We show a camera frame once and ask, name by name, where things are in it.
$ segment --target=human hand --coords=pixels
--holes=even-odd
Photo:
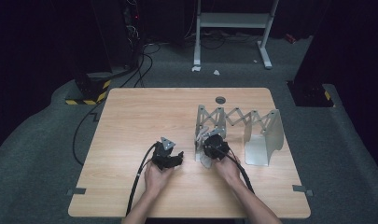
[[[168,183],[173,171],[174,168],[160,170],[157,165],[149,161],[145,170],[146,192],[158,195]]]
[[[232,186],[235,183],[242,182],[240,179],[240,170],[237,167],[237,164],[230,160],[228,157],[224,157],[221,161],[219,159],[212,160],[217,173],[229,184]]]

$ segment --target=person's left hand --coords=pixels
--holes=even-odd
[[[174,168],[160,170],[152,161],[147,163],[145,171],[146,191],[158,195],[168,183]]]

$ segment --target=yellow and black hazard tape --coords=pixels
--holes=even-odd
[[[65,99],[68,105],[97,105],[100,104],[106,97],[107,88],[110,85],[110,80],[104,83],[101,93],[96,99]]]

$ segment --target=white metal stand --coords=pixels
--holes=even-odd
[[[194,66],[201,66],[201,27],[262,28],[264,29],[264,34],[262,40],[258,41],[259,51],[265,68],[271,69],[273,66],[265,49],[265,44],[273,25],[273,17],[275,16],[278,2],[279,0],[273,0],[270,13],[202,13],[201,0],[198,0]]]

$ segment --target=person's right hand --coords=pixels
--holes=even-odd
[[[237,167],[237,164],[230,160],[230,158],[224,157],[221,161],[219,159],[212,160],[212,164],[214,164],[217,173],[231,186],[234,183],[241,181],[240,179],[240,171]]]

